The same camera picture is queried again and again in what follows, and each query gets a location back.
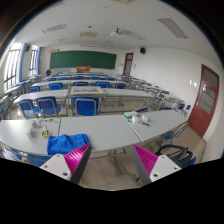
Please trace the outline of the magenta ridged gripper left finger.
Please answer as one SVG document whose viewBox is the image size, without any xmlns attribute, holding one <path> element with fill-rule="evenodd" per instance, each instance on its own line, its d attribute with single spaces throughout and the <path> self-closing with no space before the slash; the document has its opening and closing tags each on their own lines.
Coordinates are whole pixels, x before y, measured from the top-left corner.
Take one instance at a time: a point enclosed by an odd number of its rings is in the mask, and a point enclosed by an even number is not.
<svg viewBox="0 0 224 224">
<path fill-rule="evenodd" d="M 90 153 L 90 145 L 86 144 L 65 155 L 55 154 L 41 166 L 41 169 L 74 184 L 78 184 L 85 170 Z"/>
</svg>

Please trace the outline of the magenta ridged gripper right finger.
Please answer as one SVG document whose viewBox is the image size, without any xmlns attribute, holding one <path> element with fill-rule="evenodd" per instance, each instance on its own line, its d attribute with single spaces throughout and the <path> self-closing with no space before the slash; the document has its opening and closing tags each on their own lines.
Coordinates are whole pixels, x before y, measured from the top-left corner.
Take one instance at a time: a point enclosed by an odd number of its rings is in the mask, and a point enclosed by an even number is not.
<svg viewBox="0 0 224 224">
<path fill-rule="evenodd" d="M 157 156 L 135 144 L 132 145 L 131 149 L 143 185 L 148 185 L 180 170 L 180 167 L 166 155 Z"/>
</svg>

